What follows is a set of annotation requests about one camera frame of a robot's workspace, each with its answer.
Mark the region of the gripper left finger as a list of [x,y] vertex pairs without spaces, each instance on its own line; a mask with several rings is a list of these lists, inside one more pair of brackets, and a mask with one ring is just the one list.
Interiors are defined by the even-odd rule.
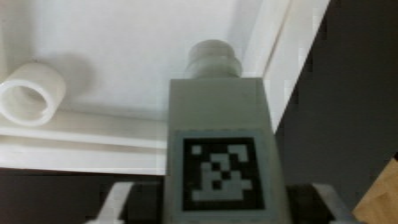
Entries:
[[84,224],[125,224],[125,221],[120,219],[120,216],[123,213],[123,207],[127,204],[134,185],[134,182],[115,183],[106,198],[104,206],[99,212],[99,216]]

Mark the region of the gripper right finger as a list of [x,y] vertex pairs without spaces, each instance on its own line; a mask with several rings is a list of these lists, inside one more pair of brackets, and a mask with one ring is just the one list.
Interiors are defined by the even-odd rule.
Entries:
[[314,187],[333,214],[330,224],[363,224],[354,217],[335,187],[321,183],[314,183]]

